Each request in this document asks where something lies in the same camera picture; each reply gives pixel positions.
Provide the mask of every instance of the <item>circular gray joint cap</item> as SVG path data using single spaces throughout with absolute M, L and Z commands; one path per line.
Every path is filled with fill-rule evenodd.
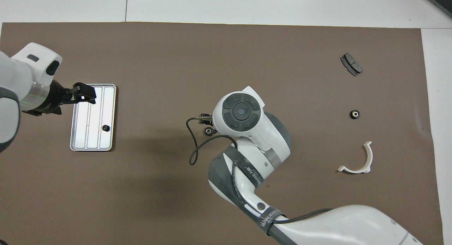
M 251 95 L 234 93 L 223 102 L 223 119 L 235 131 L 252 129 L 260 119 L 260 106 Z

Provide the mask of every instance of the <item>metal tray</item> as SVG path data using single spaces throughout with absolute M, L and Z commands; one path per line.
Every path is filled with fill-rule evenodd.
M 113 146 L 116 85 L 89 85 L 96 91 L 96 103 L 74 105 L 70 148 L 75 151 L 108 151 Z

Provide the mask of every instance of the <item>brown table surface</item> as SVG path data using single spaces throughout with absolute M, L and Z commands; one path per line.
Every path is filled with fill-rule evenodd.
M 419 29 L 182 23 L 4 23 L 0 50 L 29 42 L 63 57 L 55 80 L 118 87 L 114 149 L 69 149 L 63 115 L 23 114 L 0 155 L 0 239 L 45 244 L 276 244 L 210 188 L 187 118 L 252 86 L 289 130 L 292 154 L 256 190 L 296 217 L 363 204 L 424 244 L 442 244 Z M 364 72 L 352 76 L 349 52 Z M 349 112 L 361 117 L 352 120 Z M 201 125 L 193 124 L 200 141 Z M 363 166 L 372 141 L 371 172 Z

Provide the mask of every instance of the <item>white robotic arm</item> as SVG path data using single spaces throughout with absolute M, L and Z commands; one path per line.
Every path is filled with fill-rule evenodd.
M 17 133 L 20 111 L 34 116 L 61 114 L 63 104 L 95 103 L 92 87 L 76 83 L 67 89 L 53 80 L 61 61 L 60 55 L 36 43 L 11 58 L 0 52 L 0 152 Z
M 237 149 L 228 147 L 210 163 L 208 180 L 217 194 L 281 244 L 421 244 L 371 207 L 326 209 L 289 220 L 255 195 L 255 189 L 284 162 L 291 148 L 286 128 L 271 113 L 264 112 L 263 106 L 262 99 L 248 86 L 223 97 L 214 109 L 212 120 L 218 132 L 240 137 Z

